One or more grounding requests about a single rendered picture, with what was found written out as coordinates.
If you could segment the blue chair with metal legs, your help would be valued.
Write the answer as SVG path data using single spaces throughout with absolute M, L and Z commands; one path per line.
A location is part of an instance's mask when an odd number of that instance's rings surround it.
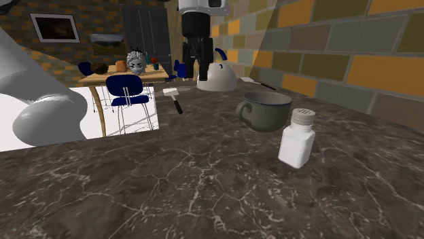
M 141 94 L 143 92 L 143 82 L 139 76 L 112 75 L 106 79 L 105 83 L 108 92 L 116 97 L 112 100 L 111 106 L 118 108 L 117 116 L 120 134 L 122 133 L 122 130 L 124 131 L 124 134 L 126 134 L 126 126 L 123 114 L 124 106 L 131 107 L 132 105 L 142 105 L 147 117 L 149 129 L 154 129 L 147 108 L 149 96 Z
M 184 63 L 180 63 L 178 60 L 175 60 L 173 70 L 176 71 L 177 74 L 176 75 L 169 75 L 169 79 L 171 79 L 172 81 L 174 79 L 178 78 L 178 77 L 182 78 L 182 80 L 184 80 L 184 81 L 187 79 L 187 77 L 186 77 L 186 66 L 185 66 Z
M 84 76 L 90 76 L 94 74 L 93 70 L 91 69 L 92 64 L 90 62 L 81 62 L 78 64 L 78 69 Z

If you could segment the frameless landscape wall picture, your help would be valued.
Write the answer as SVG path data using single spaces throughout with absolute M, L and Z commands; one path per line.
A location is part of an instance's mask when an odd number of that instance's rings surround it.
M 90 40 L 94 54 L 103 55 L 126 55 L 127 49 L 124 36 L 120 34 L 90 34 Z

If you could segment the dark tall cabinet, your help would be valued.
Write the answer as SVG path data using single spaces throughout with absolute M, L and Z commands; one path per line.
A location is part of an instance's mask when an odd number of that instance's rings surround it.
M 139 49 L 156 57 L 171 75 L 173 64 L 167 12 L 159 7 L 121 7 L 128 51 Z

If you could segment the white-framed dark wall picture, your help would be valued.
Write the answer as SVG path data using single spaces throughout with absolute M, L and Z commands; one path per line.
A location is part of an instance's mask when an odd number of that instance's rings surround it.
M 30 13 L 39 41 L 42 43 L 79 43 L 72 15 Z

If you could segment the white salt shaker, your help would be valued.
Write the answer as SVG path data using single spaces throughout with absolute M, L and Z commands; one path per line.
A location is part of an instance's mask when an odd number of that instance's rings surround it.
M 315 131 L 312 125 L 315 112 L 310 109 L 297 108 L 292 111 L 290 125 L 283 131 L 278 159 L 289 166 L 299 169 L 309 159 Z

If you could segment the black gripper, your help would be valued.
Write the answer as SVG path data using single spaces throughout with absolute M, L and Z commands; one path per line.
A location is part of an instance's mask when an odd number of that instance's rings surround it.
M 213 62 L 213 39 L 210 38 L 210 15 L 202 12 L 186 12 L 181 16 L 183 42 L 182 60 L 185 64 L 185 76 L 193 78 L 194 62 L 198 58 L 199 80 L 207 81 L 209 64 Z

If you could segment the grey-green mug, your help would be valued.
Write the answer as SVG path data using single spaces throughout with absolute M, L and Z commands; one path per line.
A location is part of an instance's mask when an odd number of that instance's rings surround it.
M 277 92 L 255 91 L 243 95 L 236 116 L 257 132 L 274 132 L 286 124 L 292 99 Z

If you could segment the wooden dining table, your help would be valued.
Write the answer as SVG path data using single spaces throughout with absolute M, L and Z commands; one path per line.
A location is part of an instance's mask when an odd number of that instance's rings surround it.
M 99 119 L 100 119 L 100 123 L 101 123 L 101 130 L 102 130 L 102 135 L 106 136 L 106 129 L 105 129 L 105 119 L 104 119 L 104 114 L 103 114 L 103 108 L 101 105 L 101 100 L 99 98 L 99 94 L 96 91 L 96 86 L 104 86 L 106 79 L 109 76 L 112 75 L 132 75 L 133 72 L 131 70 L 127 70 L 126 72 L 119 72 L 116 70 L 116 66 L 115 65 L 109 65 L 108 68 L 108 72 L 106 72 L 106 74 L 92 74 L 89 75 L 81 80 L 79 80 L 79 82 L 81 84 L 86 84 L 93 96 L 94 99 L 94 103 L 96 105 L 96 110 L 99 114 Z M 141 81 L 145 84 L 152 84 L 152 83 L 161 83 L 164 82 L 165 78 L 168 78 L 169 75 L 167 74 L 167 72 L 164 70 L 164 68 L 162 67 L 162 65 L 159 65 L 158 70 L 155 70 L 153 65 L 147 65 L 145 68 L 145 72 L 141 73 L 139 75 L 139 77 L 141 78 Z

